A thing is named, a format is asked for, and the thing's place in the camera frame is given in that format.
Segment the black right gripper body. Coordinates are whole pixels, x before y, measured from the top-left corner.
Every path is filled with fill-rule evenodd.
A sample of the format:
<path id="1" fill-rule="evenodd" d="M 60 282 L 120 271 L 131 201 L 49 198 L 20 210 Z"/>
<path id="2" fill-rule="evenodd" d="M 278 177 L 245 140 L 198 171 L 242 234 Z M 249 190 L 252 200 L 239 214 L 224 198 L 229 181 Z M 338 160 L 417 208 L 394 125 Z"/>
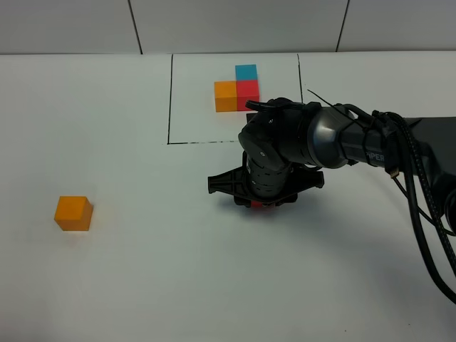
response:
<path id="1" fill-rule="evenodd" d="M 251 201 L 256 201 L 278 207 L 295 203 L 303 191 L 322 188 L 324 178 L 322 171 L 293 162 L 273 171 L 262 167 L 244 152 L 240 167 L 209 177 L 207 184 L 210 194 L 230 195 L 239 206 L 250 207 Z"/>

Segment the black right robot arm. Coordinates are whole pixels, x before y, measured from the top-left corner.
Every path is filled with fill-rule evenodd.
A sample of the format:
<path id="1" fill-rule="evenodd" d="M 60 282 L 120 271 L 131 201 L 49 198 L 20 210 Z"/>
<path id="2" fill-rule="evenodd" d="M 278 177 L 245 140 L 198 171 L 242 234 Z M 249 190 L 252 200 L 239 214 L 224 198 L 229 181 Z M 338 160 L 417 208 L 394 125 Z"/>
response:
<path id="1" fill-rule="evenodd" d="M 350 104 L 322 106 L 286 98 L 248 100 L 247 124 L 238 135 L 242 166 L 208 177 L 208 191 L 251 207 L 293 203 L 298 193 L 324 184 L 321 168 L 364 162 L 388 174 L 403 171 L 399 123 Z M 455 232 L 455 117 L 405 118 L 416 139 L 439 217 Z"/>

